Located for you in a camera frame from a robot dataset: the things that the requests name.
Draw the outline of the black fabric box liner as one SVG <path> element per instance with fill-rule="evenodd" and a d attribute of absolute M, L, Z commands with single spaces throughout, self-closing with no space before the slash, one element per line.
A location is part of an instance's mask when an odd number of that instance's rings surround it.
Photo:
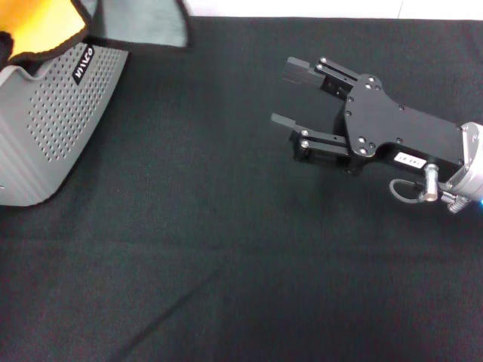
<path fill-rule="evenodd" d="M 0 32 L 0 72 L 11 63 L 8 58 L 12 53 L 14 41 L 12 37 L 6 32 Z M 12 63 L 13 66 L 20 66 L 28 74 L 34 75 L 45 63 L 45 60 L 24 59 L 16 60 Z"/>

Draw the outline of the black tablecloth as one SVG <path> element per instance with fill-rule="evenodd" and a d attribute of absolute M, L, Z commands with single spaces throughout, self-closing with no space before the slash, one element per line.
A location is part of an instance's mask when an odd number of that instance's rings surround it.
<path fill-rule="evenodd" d="M 483 22 L 190 24 L 188 50 L 131 46 L 53 198 L 0 208 L 0 362 L 483 362 L 483 207 L 298 163 L 270 119 L 331 131 L 340 101 L 281 80 L 327 57 L 483 122 Z"/>

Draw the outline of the grey perforated storage box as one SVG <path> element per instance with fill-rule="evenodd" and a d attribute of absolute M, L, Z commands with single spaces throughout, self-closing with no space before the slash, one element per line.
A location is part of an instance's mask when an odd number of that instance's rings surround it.
<path fill-rule="evenodd" d="M 29 74 L 0 71 L 0 206 L 49 199 L 86 147 L 128 52 L 79 43 Z"/>

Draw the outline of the grey yellow towel black trim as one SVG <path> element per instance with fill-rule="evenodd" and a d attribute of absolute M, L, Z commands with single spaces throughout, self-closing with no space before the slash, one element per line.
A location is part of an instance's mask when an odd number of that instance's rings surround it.
<path fill-rule="evenodd" d="M 51 60 L 86 41 L 192 43 L 184 0 L 0 0 L 0 32 L 14 46 L 8 62 Z"/>

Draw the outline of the silver right wrist connector plug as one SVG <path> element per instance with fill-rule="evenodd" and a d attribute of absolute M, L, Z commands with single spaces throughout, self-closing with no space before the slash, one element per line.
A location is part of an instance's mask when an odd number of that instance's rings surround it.
<path fill-rule="evenodd" d="M 427 164 L 424 167 L 425 186 L 422 192 L 422 199 L 427 202 L 442 201 L 446 203 L 447 209 L 453 213 L 459 213 L 469 205 L 470 200 L 463 196 L 451 194 L 444 191 L 438 182 L 438 166 Z"/>

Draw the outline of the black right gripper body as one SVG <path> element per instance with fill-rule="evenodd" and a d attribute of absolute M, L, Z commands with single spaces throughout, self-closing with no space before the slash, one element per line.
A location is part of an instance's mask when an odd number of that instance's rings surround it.
<path fill-rule="evenodd" d="M 455 124 L 397 103 L 379 79 L 361 75 L 333 84 L 344 101 L 340 129 L 349 148 L 349 169 L 385 164 L 418 176 L 435 164 L 440 176 L 453 176 L 463 165 L 462 130 Z"/>

